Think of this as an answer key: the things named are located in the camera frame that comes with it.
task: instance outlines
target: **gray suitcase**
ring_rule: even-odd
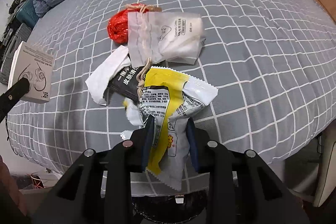
[[[26,42],[28,40],[31,33],[31,28],[29,28],[25,23],[22,23],[19,29],[17,29],[15,35],[8,44],[2,59],[0,68],[0,83],[8,85],[9,73],[11,72],[14,53],[22,41]]]

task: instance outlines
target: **white tissue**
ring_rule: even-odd
[[[120,137],[125,141],[129,140],[132,136],[133,131],[125,130],[120,134]]]
[[[134,102],[129,98],[125,98],[124,105],[126,107],[126,117],[129,122],[134,126],[144,126],[138,107]]]
[[[103,98],[109,81],[124,67],[131,65],[128,48],[120,45],[85,81],[92,99],[99,105],[106,105]]]

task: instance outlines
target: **black mount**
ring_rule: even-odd
[[[253,150],[229,151],[211,141],[205,130],[195,128],[192,119],[188,120],[186,132],[195,170],[210,173],[206,224],[235,224],[237,215],[239,221],[251,224],[309,223],[296,198]],[[48,193],[31,222],[21,223],[140,223],[139,215],[133,216],[130,172],[145,170],[153,136],[154,117],[150,116],[145,128],[135,130],[130,140],[112,150],[86,150]],[[108,177],[102,198],[105,170]],[[239,198],[232,171],[237,172]]]
[[[0,122],[7,116],[8,112],[17,102],[29,91],[29,81],[21,78],[9,90],[0,96]]]

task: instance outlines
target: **red plastic bag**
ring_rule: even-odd
[[[134,3],[132,5],[144,5],[141,3]],[[128,11],[139,12],[139,9],[125,9],[115,14],[109,20],[109,24],[107,26],[107,32],[109,37],[115,41],[116,43],[122,44],[128,41]]]

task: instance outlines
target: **black packet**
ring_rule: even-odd
[[[123,68],[110,80],[108,88],[131,99],[136,104],[139,103],[137,75],[142,68],[132,68],[132,66]]]

